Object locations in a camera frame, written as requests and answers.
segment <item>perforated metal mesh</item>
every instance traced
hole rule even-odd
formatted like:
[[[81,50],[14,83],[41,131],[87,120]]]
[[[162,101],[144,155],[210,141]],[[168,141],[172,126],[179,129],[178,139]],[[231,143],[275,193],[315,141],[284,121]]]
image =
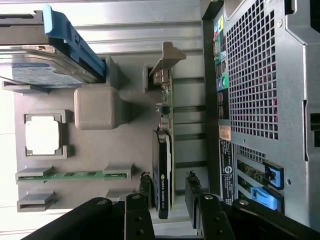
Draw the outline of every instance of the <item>perforated metal mesh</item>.
[[[266,154],[259,152],[259,151],[255,151],[252,150],[248,147],[244,147],[244,146],[237,146],[237,153],[248,158],[251,159],[253,161],[259,162],[259,163],[263,163],[266,160]]]
[[[227,33],[231,130],[278,139],[274,12],[257,0]]]

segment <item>white cpu socket cover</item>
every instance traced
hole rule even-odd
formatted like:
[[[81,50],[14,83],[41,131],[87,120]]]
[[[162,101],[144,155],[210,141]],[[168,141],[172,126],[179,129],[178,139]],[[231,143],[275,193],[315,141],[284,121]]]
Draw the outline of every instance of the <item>white cpu socket cover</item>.
[[[53,116],[32,116],[25,124],[25,145],[32,155],[54,155],[60,148],[59,123]]]

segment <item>rear panel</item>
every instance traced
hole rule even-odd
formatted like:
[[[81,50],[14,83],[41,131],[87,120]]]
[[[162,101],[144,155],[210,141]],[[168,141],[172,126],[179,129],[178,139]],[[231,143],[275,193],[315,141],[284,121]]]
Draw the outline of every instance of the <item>rear panel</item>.
[[[215,27],[214,44],[222,46],[223,39],[226,53],[214,47],[214,54],[219,137],[232,144],[234,197],[270,194],[275,210],[319,231],[320,34],[314,4],[244,0],[228,20],[230,11],[222,9],[214,25],[223,17],[223,36]]]

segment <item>barcode label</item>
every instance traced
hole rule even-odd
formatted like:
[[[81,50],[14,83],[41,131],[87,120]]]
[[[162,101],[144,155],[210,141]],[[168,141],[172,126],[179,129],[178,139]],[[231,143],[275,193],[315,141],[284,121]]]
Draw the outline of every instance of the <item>barcode label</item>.
[[[226,141],[231,141],[231,127],[220,125],[219,126],[219,138],[226,140]]]

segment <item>hard drive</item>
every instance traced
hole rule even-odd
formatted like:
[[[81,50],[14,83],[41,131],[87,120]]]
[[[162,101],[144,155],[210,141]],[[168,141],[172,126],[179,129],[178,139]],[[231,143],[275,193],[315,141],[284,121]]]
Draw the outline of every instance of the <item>hard drive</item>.
[[[105,82],[106,64],[49,5],[35,14],[1,14],[0,35],[0,80],[42,88]]]
[[[153,131],[152,169],[155,207],[160,219],[167,219],[171,207],[171,140],[162,130]]]

